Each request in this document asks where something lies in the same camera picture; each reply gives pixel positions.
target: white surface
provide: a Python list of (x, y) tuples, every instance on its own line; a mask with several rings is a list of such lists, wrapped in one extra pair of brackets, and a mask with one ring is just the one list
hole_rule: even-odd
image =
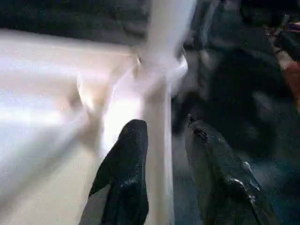
[[(150, 211), (146, 224), (173, 223), (170, 97), (165, 83), (151, 98), (140, 97), (134, 91), (123, 91), (122, 86), (119, 91), (115, 89), (112, 104), (103, 117), (102, 137), (105, 139), (100, 139), (97, 153), (80, 142), (68, 146), (69, 150), (62, 154), (52, 155), (51, 146), (45, 146), (40, 149), (47, 151), (43, 153), (47, 156), (44, 167), (44, 164), (34, 163), (40, 158), (34, 159), (32, 149), (28, 149), (28, 142), (45, 143), (39, 142), (41, 130), (45, 132), (43, 137), (47, 137), (69, 126), (74, 116), (68, 105), (69, 94), (76, 89), (78, 75), (84, 76), (87, 83), (99, 82), (105, 87), (116, 67), (123, 63), (134, 68), (131, 51), (124, 46), (0, 33), (0, 114), (3, 110), (6, 115), (25, 112), (22, 120), (17, 114), (11, 114), (9, 119), (0, 116), (3, 143), (0, 163), (15, 165), (18, 172), (12, 177), (20, 176), (20, 168), (26, 164), (34, 169), (30, 179), (10, 193), (15, 198), (10, 198), (9, 204), (1, 202), (1, 225), (77, 224), (99, 163), (122, 126), (136, 117), (148, 123), (146, 182)], [(134, 70), (129, 70), (128, 74), (134, 75)], [(45, 122), (37, 116), (41, 114)], [(54, 118), (58, 120), (50, 120), (49, 114), (56, 115)], [(31, 152), (31, 161), (18, 158), (19, 151), (24, 155)], [(5, 168), (2, 167), (0, 179), (3, 177)], [(0, 200), (5, 199), (0, 193)]]

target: white metal pipe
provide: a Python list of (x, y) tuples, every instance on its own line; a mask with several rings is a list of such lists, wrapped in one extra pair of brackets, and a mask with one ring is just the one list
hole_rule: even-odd
[(152, 0), (147, 43), (141, 58), (147, 63), (170, 66), (190, 28), (196, 0)]

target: orange object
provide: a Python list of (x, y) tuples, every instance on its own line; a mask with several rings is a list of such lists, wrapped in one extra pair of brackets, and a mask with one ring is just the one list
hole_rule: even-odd
[(293, 95), (300, 99), (300, 63), (293, 62), (285, 69), (285, 79), (289, 84)]

